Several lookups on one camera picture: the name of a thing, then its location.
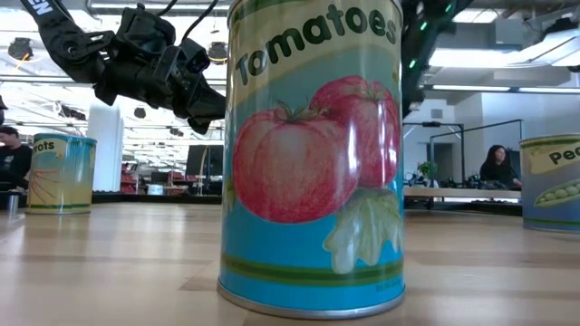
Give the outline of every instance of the ceiling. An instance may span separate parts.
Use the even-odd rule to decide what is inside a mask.
[[[168,1],[141,1],[151,10],[156,6],[162,7]],[[120,17],[118,14],[125,5],[135,6],[135,1],[107,0],[90,1],[91,7],[86,7],[83,1],[63,0],[69,8],[75,22],[85,31],[116,31]],[[176,27],[180,38],[195,15],[203,11],[207,1],[179,0],[177,7],[167,19]],[[190,35],[196,42],[209,46],[212,42],[227,41],[227,25],[224,14],[231,1],[220,1],[216,14],[207,17]],[[543,14],[547,11],[563,10],[578,5],[577,1],[495,1],[476,0],[471,8],[457,17],[457,22],[465,24],[491,23],[500,15],[505,18],[520,20],[528,14]],[[7,53],[8,46],[15,37],[26,37],[32,40],[34,57],[29,62],[18,62]],[[225,65],[211,65],[204,75],[210,85],[217,91],[225,94],[226,80]],[[37,132],[63,132],[84,135],[86,122],[70,120],[59,115],[64,104],[75,109],[87,117],[90,107],[95,102],[92,89],[87,85],[71,82],[56,81],[14,82],[24,77],[50,76],[66,79],[64,72],[52,62],[37,33],[32,17],[21,10],[19,0],[3,0],[0,6],[0,94],[10,108],[6,113],[7,122],[23,122],[18,127],[24,137],[31,138]],[[466,69],[431,67],[422,82],[457,85],[559,85],[569,79],[566,68],[538,67],[515,72],[500,69]],[[456,92],[429,92],[430,98],[445,99],[449,104],[459,101],[464,94]],[[207,135],[194,133],[187,122],[177,119],[169,110],[154,110],[147,105],[127,99],[119,98],[119,104],[125,119],[124,157],[129,160],[138,160],[156,168],[183,169],[187,160],[188,145],[200,141],[220,141],[223,139],[223,121],[217,121]],[[147,115],[138,119],[133,114],[138,107],[145,108]],[[74,127],[64,127],[63,124],[72,123]],[[181,130],[182,137],[170,133],[168,126]]]

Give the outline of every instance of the can label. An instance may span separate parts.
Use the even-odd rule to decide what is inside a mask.
[[[524,224],[580,231],[580,136],[523,141],[521,149]]]
[[[90,210],[95,141],[60,135],[34,137],[27,211]]]
[[[401,21],[378,0],[234,6],[225,289],[300,310],[402,294]]]

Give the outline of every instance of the can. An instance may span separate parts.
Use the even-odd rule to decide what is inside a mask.
[[[219,292],[291,318],[396,306],[400,5],[242,0],[228,26]]]
[[[520,141],[524,227],[580,232],[580,134]]]
[[[82,137],[34,135],[26,213],[91,212],[96,145]]]

